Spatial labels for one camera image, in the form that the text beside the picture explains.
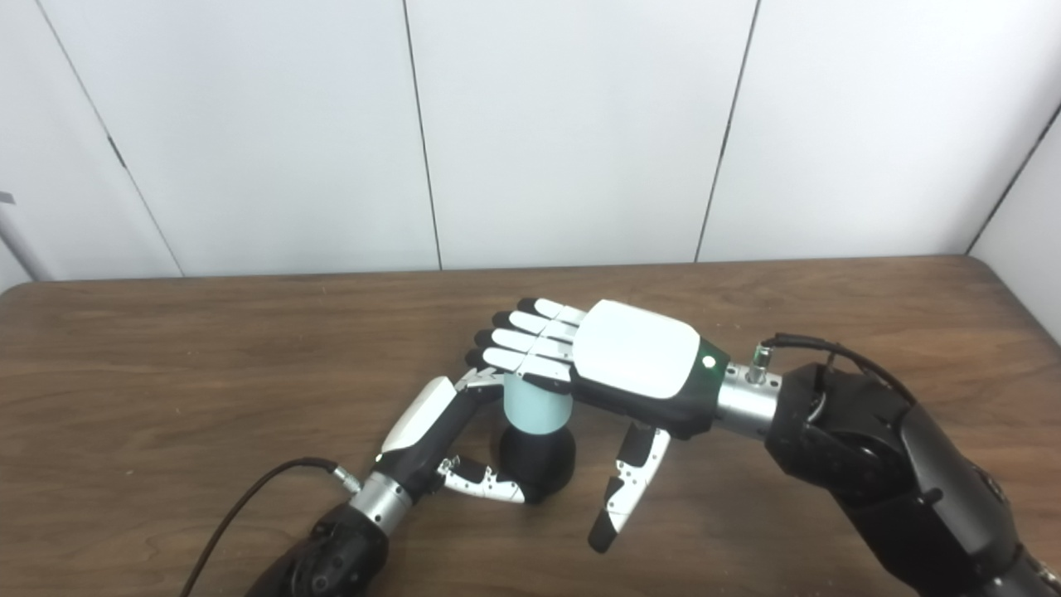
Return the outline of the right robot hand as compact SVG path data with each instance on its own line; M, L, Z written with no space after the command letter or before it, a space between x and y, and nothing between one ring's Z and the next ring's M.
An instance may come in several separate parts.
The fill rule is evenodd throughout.
M609 551L651 486L674 439L712 426L730 356L691 326L602 299L582 311L524 298L494 314L465 356L532 386L629 417L588 542Z

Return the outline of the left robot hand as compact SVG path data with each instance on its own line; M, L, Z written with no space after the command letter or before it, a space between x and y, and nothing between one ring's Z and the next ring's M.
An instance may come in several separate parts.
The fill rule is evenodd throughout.
M482 405L502 396L503 376L491 367L467 371L458 381L433 379L387 434L372 471L397 482L412 503L440 488L473 498L526 502L521 485L504 473L450 453Z

